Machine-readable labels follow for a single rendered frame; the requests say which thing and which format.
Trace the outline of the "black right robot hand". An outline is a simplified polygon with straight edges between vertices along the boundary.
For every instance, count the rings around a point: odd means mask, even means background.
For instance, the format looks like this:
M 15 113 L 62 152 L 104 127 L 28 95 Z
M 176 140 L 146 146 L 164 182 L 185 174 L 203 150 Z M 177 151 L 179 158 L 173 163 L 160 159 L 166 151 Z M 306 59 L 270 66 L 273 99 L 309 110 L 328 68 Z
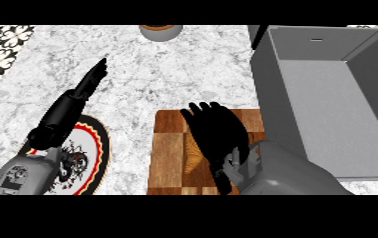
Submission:
M 222 195 L 232 191 L 231 180 L 223 170 L 225 158 L 239 151 L 238 164 L 250 155 L 248 132 L 234 112 L 217 102 L 189 103 L 191 110 L 182 109 L 192 137 L 210 163 L 213 180 Z

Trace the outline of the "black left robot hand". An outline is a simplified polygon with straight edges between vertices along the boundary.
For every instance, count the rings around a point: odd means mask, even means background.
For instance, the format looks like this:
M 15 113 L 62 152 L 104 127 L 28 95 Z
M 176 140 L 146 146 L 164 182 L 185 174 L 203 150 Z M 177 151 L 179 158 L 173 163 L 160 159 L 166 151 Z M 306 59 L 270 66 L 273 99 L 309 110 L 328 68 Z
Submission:
M 77 87 L 67 90 L 56 99 L 39 126 L 28 134 L 30 146 L 36 150 L 59 147 L 65 142 L 80 119 L 86 102 L 107 74 L 107 59 L 102 59 L 86 73 Z

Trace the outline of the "wooden checkered cutting board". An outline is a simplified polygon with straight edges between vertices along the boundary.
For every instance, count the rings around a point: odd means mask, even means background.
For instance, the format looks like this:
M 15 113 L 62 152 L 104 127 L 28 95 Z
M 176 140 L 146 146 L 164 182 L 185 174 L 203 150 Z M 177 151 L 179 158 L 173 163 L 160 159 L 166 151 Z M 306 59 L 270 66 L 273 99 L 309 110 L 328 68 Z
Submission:
M 217 195 L 219 190 L 179 110 L 155 114 L 148 195 Z

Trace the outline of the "black and white patterned tile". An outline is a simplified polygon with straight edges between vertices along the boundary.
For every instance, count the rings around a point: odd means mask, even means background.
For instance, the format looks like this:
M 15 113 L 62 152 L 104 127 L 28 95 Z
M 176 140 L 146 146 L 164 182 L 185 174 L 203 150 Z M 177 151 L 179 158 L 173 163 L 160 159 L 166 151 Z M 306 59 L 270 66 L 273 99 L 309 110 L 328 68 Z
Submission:
M 34 34 L 34 25 L 0 25 L 0 77 L 16 61 L 16 55 Z

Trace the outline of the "black narrow panel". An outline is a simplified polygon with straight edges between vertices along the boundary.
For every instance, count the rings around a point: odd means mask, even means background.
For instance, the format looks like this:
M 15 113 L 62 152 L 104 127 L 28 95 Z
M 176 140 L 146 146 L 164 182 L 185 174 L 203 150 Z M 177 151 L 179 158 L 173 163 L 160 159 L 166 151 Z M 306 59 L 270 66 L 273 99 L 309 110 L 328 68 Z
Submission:
M 251 47 L 253 49 L 257 49 L 259 43 L 262 41 L 265 32 L 267 30 L 267 25 L 253 25 L 251 26 Z

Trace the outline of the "white plate with red-black rim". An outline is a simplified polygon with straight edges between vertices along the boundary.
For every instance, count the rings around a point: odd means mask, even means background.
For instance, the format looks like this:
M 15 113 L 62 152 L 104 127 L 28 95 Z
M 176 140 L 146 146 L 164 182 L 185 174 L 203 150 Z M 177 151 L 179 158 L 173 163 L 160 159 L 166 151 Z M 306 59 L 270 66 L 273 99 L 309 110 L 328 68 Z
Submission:
M 64 142 L 71 169 L 56 176 L 46 195 L 92 195 L 102 183 L 111 158 L 111 139 L 102 122 L 81 115 Z

